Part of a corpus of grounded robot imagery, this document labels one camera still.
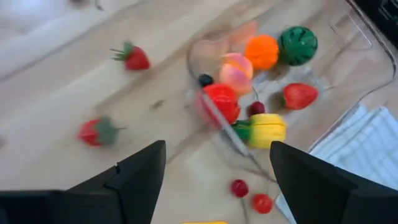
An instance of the toy watermelon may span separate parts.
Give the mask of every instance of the toy watermelon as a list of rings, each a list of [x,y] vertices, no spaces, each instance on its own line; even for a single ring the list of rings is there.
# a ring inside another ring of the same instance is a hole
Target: toy watermelon
[[[318,49],[318,39],[315,34],[306,27],[291,27],[278,38],[279,62],[298,66],[309,62]]]

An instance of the toy strawberry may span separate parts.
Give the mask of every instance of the toy strawberry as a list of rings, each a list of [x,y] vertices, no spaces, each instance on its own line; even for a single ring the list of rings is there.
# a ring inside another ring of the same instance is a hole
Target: toy strawberry
[[[147,55],[137,46],[134,46],[130,40],[123,43],[123,50],[111,49],[116,52],[113,60],[124,62],[128,70],[147,70],[150,67]]]
[[[82,124],[78,138],[91,146],[108,146],[114,144],[121,129],[115,128],[111,119],[104,116]]]
[[[301,110],[318,98],[318,90],[303,83],[291,83],[283,90],[283,104],[286,109]]]

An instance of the striped towel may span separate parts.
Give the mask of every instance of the striped towel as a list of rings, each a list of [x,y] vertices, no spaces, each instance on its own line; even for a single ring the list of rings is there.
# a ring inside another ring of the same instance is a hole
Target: striped towel
[[[359,106],[310,154],[398,190],[398,122],[387,108],[368,112]],[[291,223],[296,223],[282,194],[275,204]]]

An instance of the plastic fruit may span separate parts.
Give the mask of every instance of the plastic fruit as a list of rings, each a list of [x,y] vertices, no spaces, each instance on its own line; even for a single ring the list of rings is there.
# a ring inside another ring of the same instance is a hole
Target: plastic fruit
[[[283,142],[286,125],[277,114],[256,114],[250,117],[249,145],[257,149],[270,149],[272,141]]]
[[[256,194],[252,199],[252,206],[260,214],[267,214],[272,210],[273,202],[266,194]]]
[[[250,138],[250,120],[247,121],[236,121],[233,125],[232,128],[234,129],[235,133],[238,135],[238,137],[244,141],[247,142]]]
[[[234,180],[231,183],[231,192],[237,198],[243,198],[249,193],[249,187],[243,180]]]
[[[303,83],[291,83],[283,90],[283,105],[286,109],[301,110],[318,98],[318,90]]]
[[[244,50],[256,70],[268,70],[278,61],[279,47],[275,38],[269,35],[253,37]]]
[[[280,35],[279,62],[297,66],[309,62],[318,49],[318,39],[315,34],[306,27],[291,27]]]
[[[123,43],[123,50],[111,49],[115,53],[113,60],[124,62],[128,70],[147,70],[150,63],[144,50],[132,44],[130,40]]]
[[[108,146],[116,141],[120,129],[111,124],[109,117],[102,117],[82,124],[78,138],[90,146]]]
[[[211,77],[207,74],[202,74],[199,76],[198,82],[199,82],[199,85],[203,88],[203,87],[213,84],[214,79],[213,79],[213,77]]]
[[[265,112],[266,112],[266,108],[265,108],[264,104],[261,103],[260,101],[256,101],[256,102],[252,103],[247,108],[247,113],[248,113],[248,117],[249,118],[252,115],[262,114],[262,113],[265,113]]]
[[[251,62],[239,53],[226,54],[220,70],[220,82],[229,85],[237,96],[252,91],[251,79],[253,66]]]
[[[208,85],[204,87],[203,90],[210,97],[227,122],[229,124],[235,123],[241,111],[235,91],[230,86],[222,83]],[[203,107],[210,118],[218,124],[216,117],[213,115],[209,107],[204,103]]]

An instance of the strawberry leaves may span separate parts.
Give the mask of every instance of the strawberry leaves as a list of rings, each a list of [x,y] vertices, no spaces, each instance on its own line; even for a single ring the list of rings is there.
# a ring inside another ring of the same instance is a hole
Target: strawberry leaves
[[[134,52],[134,44],[130,40],[126,40],[123,42],[123,50],[111,49],[111,51],[115,52],[113,60],[122,62]]]
[[[116,136],[120,131],[119,128],[116,128],[112,125],[111,118],[107,116],[100,118],[95,124],[94,129],[98,133],[97,142],[102,146],[114,144],[116,141]]]

